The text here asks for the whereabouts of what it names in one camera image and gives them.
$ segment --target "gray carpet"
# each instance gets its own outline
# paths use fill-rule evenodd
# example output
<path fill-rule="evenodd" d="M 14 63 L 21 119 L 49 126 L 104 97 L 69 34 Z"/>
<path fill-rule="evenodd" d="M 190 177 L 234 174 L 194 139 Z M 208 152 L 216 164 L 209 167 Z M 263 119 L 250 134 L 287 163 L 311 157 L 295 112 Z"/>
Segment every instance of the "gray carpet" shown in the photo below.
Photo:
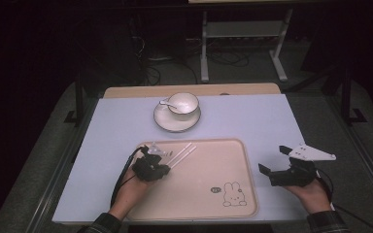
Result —
<path fill-rule="evenodd" d="M 308 78 L 311 74 L 299 71 L 309 44 L 286 43 L 281 59 L 288 74 L 288 82 L 280 83 L 268 56 L 270 45 L 256 47 L 247 52 L 249 65 L 233 67 L 209 62 L 210 83 L 277 83 L 281 89 L 290 87 Z M 186 64 L 199 76 L 198 55 L 190 57 Z M 171 62 L 153 66 L 161 73 L 160 84 L 194 84 L 193 73 L 186 65 Z M 373 159 L 373 105 L 362 87 L 354 83 L 352 107 L 359 108 L 368 119 L 348 127 L 339 118 L 338 95 L 325 97 L 318 91 L 322 81 L 311 84 L 298 93 L 288 94 L 288 100 L 308 145 L 337 155 L 333 162 L 317 162 L 334 183 L 334 203 L 373 224 L 373 183 L 360 152 L 351 138 L 353 130 Z M 59 161 L 72 153 L 71 145 L 82 138 L 83 133 L 73 124 L 63 120 L 74 110 L 74 87 L 65 90 L 56 105 L 47 126 L 34 150 L 31 152 L 22 173 L 0 212 L 0 232 L 76 232 L 79 227 L 51 222 L 56 202 L 62 192 L 72 164 L 67 162 L 59 176 L 53 176 Z M 87 117 L 96 100 L 87 99 Z M 67 154 L 67 160 L 74 154 Z M 48 185 L 56 178 L 51 195 L 44 196 Z M 40 208 L 42 218 L 34 217 Z M 340 212 L 353 232 L 372 232 L 355 218 Z M 272 224 L 274 232 L 309 232 L 305 221 Z"/>

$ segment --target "hand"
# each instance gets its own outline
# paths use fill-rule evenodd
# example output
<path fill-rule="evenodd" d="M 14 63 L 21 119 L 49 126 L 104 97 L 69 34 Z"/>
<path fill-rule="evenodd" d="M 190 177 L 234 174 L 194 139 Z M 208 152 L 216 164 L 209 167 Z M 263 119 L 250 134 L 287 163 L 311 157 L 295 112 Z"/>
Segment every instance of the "hand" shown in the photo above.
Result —
<path fill-rule="evenodd" d="M 125 184 L 120 187 L 115 203 L 108 212 L 119 220 L 125 218 L 129 211 L 142 200 L 148 188 L 154 184 L 154 182 L 143 182 L 139 180 L 132 170 L 132 167 L 128 169 L 123 177 L 123 183 Z"/>
<path fill-rule="evenodd" d="M 309 214 L 332 211 L 326 192 L 317 180 L 313 180 L 303 187 L 285 186 L 285 189 L 298 197 Z"/>

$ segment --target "beige tray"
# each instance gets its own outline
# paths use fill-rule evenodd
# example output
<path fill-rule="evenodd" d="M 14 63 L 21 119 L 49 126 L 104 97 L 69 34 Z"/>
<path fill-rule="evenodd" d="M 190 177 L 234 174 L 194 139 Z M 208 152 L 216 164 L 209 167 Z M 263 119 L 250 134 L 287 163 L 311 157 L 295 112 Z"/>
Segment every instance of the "beige tray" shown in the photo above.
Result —
<path fill-rule="evenodd" d="M 190 147 L 170 166 L 193 147 L 196 149 L 151 188 L 128 218 L 165 220 L 253 216 L 257 202 L 242 142 L 236 139 L 156 142 L 161 150 L 166 151 L 160 163 L 167 164 L 189 143 Z"/>

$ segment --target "white cup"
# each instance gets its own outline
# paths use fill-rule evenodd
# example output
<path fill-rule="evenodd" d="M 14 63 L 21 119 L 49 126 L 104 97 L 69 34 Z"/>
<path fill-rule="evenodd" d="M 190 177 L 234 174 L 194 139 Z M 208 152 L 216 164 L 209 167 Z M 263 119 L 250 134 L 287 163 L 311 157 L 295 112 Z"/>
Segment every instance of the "white cup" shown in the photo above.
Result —
<path fill-rule="evenodd" d="M 187 121 L 191 119 L 199 108 L 198 98 L 191 93 L 176 93 L 168 98 L 168 102 L 175 106 L 168 106 L 174 119 Z"/>

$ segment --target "saucer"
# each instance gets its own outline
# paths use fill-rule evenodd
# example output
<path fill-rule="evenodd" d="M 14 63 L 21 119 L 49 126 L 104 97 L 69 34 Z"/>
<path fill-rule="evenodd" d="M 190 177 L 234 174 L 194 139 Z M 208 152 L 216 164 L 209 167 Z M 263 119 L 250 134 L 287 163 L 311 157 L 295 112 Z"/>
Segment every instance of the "saucer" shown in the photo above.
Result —
<path fill-rule="evenodd" d="M 170 132 L 183 132 L 192 127 L 198 122 L 201 117 L 201 110 L 199 107 L 196 113 L 188 120 L 180 121 L 174 119 L 173 113 L 168 109 L 167 105 L 158 104 L 153 111 L 153 118 L 155 122 L 165 130 Z"/>

